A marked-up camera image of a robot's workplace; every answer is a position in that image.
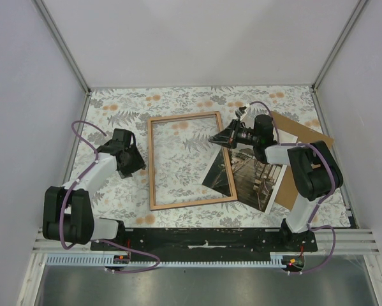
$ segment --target floral tablecloth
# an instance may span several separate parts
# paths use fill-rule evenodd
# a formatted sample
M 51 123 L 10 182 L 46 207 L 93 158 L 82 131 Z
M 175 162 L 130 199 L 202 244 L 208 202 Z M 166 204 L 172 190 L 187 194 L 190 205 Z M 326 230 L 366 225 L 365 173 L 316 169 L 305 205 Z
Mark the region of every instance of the floral tablecloth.
M 321 131 L 311 93 L 305 86 L 98 89 L 92 94 L 86 120 L 106 131 L 108 138 L 114 128 L 134 132 L 138 149 L 147 163 L 149 117 L 220 111 L 226 126 L 234 118 L 237 107 L 256 100 Z M 252 107 L 249 115 L 254 117 L 258 113 L 265 111 Z M 90 126 L 84 126 L 82 134 L 96 147 L 106 140 Z M 93 157 L 91 149 L 81 143 L 71 177 L 75 178 Z M 147 170 L 140 170 L 133 174 L 133 178 L 124 180 L 117 173 L 111 175 L 94 194 L 92 205 L 96 217 L 122 220 L 127 227 L 270 227 L 279 226 L 289 212 L 275 203 L 271 212 L 264 214 L 237 201 L 151 212 Z M 313 224 L 350 225 L 339 191 L 321 206 Z
M 224 197 L 199 182 L 219 148 L 208 138 L 218 132 L 215 117 L 153 125 L 157 205 Z

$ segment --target cardboard sheet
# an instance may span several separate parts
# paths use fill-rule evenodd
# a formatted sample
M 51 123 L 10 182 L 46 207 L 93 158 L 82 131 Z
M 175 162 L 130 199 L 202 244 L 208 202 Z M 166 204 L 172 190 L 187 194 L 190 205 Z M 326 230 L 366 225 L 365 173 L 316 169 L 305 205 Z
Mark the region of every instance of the cardboard sheet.
M 328 148 L 331 148 L 334 139 L 325 136 L 307 126 L 303 126 L 279 113 L 272 112 L 275 123 L 278 129 L 286 131 L 298 137 L 298 142 L 316 142 L 318 140 L 323 140 Z M 298 191 L 295 187 L 293 173 L 291 168 L 287 167 L 286 173 L 284 174 L 283 180 L 281 181 L 279 192 L 275 197 L 275 202 L 286 207 L 287 209 L 292 209 L 294 206 L 295 199 L 297 197 Z

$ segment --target white cable tray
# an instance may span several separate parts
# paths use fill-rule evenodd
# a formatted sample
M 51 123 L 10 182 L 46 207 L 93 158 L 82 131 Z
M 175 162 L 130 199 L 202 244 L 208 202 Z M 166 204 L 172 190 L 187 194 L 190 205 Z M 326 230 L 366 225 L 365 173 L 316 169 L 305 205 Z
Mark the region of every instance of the white cable tray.
M 46 265 L 48 266 L 127 266 L 124 263 L 114 263 L 114 256 L 120 254 L 48 254 Z M 285 268 L 281 263 L 283 256 L 270 255 L 270 261 L 164 261 L 159 266 L 166 267 L 229 267 L 229 268 Z M 128 266 L 152 266 L 152 261 L 137 261 Z

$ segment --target black mounting plate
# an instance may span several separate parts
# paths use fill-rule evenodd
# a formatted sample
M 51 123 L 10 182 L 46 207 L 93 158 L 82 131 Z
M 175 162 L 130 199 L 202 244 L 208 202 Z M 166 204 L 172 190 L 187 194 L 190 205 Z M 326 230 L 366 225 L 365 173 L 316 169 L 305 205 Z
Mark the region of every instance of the black mounting plate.
M 270 252 L 300 252 L 301 245 L 305 252 L 318 250 L 315 235 L 310 231 L 286 244 L 279 228 L 122 229 L 124 233 L 119 233 L 116 243 L 155 254 L 162 261 L 268 261 Z M 91 250 L 120 251 L 95 242 Z M 150 261 L 150 258 L 131 253 L 131 261 Z

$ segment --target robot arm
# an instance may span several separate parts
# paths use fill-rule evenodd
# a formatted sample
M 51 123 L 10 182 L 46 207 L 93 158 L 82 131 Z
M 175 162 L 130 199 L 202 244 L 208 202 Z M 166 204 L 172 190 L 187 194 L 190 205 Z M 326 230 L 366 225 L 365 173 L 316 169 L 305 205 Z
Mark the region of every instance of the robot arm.
M 136 147 L 135 136 L 125 129 L 114 129 L 111 140 L 97 151 L 97 164 L 91 168 L 73 188 L 68 206 L 71 213 L 64 215 L 64 239 L 66 242 L 86 244 L 99 238 L 113 239 L 119 223 L 108 219 L 95 219 L 92 213 L 92 197 L 104 181 L 114 171 L 122 179 L 131 177 L 133 172 L 145 168 L 144 160 Z M 59 220 L 61 206 L 66 192 L 74 180 L 61 187 L 49 187 L 45 193 L 43 209 L 43 236 L 46 239 L 60 240 Z
M 252 145 L 256 159 L 265 164 L 285 164 L 291 166 L 293 178 L 298 190 L 293 209 L 281 224 L 285 239 L 291 240 L 293 235 L 308 230 L 307 222 L 312 216 L 319 199 L 328 194 L 331 189 L 331 180 L 328 171 L 320 158 L 309 147 L 295 145 L 279 145 L 274 140 L 273 118 L 268 115 L 258 115 L 254 119 L 254 127 L 245 127 L 241 119 L 246 115 L 246 107 L 236 112 L 237 119 L 230 125 L 209 138 L 209 142 L 219 144 L 230 149 L 236 148 L 238 143 Z M 343 178 L 337 163 L 325 142 L 310 144 L 321 153 L 332 173 L 337 189 L 343 184 Z

